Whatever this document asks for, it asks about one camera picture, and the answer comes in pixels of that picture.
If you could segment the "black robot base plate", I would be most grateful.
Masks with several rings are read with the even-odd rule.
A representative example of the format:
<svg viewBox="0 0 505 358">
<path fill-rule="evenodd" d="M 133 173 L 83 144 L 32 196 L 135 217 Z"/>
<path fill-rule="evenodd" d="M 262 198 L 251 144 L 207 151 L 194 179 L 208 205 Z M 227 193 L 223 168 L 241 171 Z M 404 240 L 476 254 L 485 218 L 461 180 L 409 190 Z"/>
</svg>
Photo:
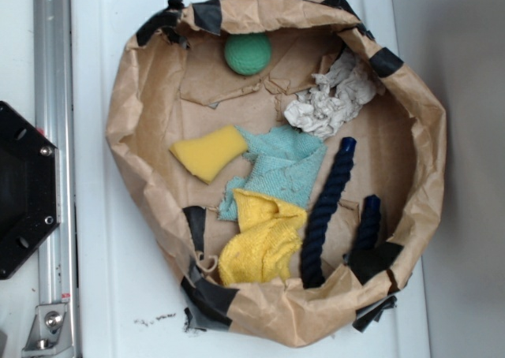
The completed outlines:
<svg viewBox="0 0 505 358">
<path fill-rule="evenodd" d="M 59 225 L 58 149 L 1 102 L 1 279 L 11 278 Z"/>
</svg>

